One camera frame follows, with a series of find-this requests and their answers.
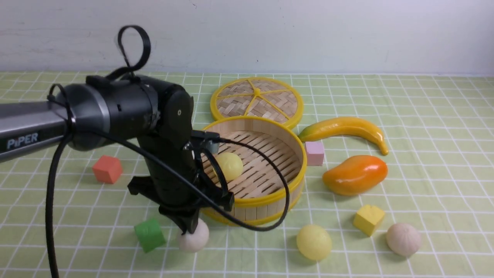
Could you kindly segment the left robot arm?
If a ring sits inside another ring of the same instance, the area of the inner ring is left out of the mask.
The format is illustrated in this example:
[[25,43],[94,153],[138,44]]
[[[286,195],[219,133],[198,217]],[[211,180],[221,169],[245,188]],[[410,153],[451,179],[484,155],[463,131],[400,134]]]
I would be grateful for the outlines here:
[[61,142],[85,152],[137,139],[149,175],[133,177],[129,193],[155,202],[162,215],[192,234],[201,208],[229,212],[234,203],[226,181],[218,187],[205,174],[202,155],[212,157],[221,138],[193,130],[193,106],[182,86],[167,81],[88,76],[44,102],[1,104],[1,162]]

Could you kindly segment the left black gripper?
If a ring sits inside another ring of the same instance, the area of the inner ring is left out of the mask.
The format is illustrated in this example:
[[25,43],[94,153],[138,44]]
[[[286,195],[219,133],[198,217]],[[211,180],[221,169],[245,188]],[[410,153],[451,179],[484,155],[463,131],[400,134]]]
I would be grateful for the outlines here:
[[205,172],[203,156],[212,157],[207,149],[192,150],[191,137],[162,138],[158,135],[138,137],[142,150],[156,157],[145,158],[148,176],[134,176],[128,184],[132,195],[142,195],[159,204],[159,213],[168,217],[181,234],[194,234],[201,208],[210,207],[208,198],[220,209],[230,212],[234,204],[228,183],[216,185]]

